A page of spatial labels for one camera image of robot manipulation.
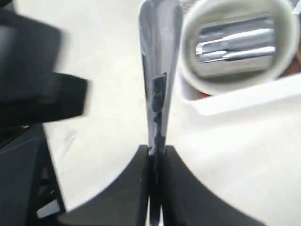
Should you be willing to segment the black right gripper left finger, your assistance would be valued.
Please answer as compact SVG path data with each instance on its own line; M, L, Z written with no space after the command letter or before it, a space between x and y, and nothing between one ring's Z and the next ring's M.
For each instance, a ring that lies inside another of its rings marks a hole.
M96 197L61 214L59 226L143 226L149 198L148 147L138 147L122 173Z

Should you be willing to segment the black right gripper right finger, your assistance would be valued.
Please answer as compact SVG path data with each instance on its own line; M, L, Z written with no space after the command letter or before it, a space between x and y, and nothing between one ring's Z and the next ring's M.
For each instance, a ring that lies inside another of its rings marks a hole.
M166 226L257 226L259 221L230 206L188 169L173 146L161 156L160 183Z

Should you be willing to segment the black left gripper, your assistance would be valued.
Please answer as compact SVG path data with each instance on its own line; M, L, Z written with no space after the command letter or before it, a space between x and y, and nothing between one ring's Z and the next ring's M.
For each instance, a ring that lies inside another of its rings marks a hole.
M49 24L0 11L0 144L40 123L83 114L88 81L58 73L64 33Z

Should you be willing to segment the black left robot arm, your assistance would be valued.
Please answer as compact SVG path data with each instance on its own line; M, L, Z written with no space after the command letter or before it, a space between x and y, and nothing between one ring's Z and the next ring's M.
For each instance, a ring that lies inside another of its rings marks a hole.
M0 223L29 226L61 200L45 122L83 114L88 81L57 73L60 29L0 11Z

